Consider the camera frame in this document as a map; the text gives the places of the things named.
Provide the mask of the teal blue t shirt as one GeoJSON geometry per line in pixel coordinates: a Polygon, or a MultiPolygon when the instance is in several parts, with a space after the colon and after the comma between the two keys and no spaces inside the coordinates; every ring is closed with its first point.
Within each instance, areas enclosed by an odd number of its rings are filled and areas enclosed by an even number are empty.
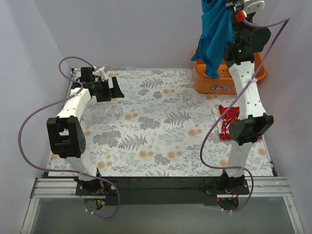
{"type": "Polygon", "coordinates": [[[224,0],[202,0],[202,33],[191,61],[202,60],[205,74],[219,78],[218,68],[223,62],[228,42],[233,42],[231,12],[224,0]]]}

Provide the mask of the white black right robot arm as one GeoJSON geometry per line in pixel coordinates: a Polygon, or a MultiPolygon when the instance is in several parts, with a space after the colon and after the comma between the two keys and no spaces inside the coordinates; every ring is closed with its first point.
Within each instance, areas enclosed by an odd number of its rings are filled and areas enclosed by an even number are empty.
{"type": "Polygon", "coordinates": [[[247,186],[244,167],[250,149],[274,122],[273,116],[267,115],[262,105],[255,79],[254,55],[263,51],[271,37],[267,27],[252,24],[253,16],[264,6],[262,0],[226,1],[234,39],[227,42],[224,60],[234,81],[239,106],[238,121],[229,126],[232,146],[220,182],[221,190],[227,194],[247,186]]]}

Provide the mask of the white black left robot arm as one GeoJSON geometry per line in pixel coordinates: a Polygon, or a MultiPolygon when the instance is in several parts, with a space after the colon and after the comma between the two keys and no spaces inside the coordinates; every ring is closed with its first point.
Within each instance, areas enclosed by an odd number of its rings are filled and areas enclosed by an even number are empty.
{"type": "Polygon", "coordinates": [[[63,158],[79,172],[76,182],[93,195],[101,194],[104,184],[98,179],[99,169],[83,158],[87,143],[80,120],[92,97],[95,97],[97,102],[124,97],[116,77],[112,77],[112,84],[110,87],[103,67],[82,67],[80,77],[71,87],[70,94],[73,98],[66,101],[56,117],[47,120],[52,153],[63,158]]]}

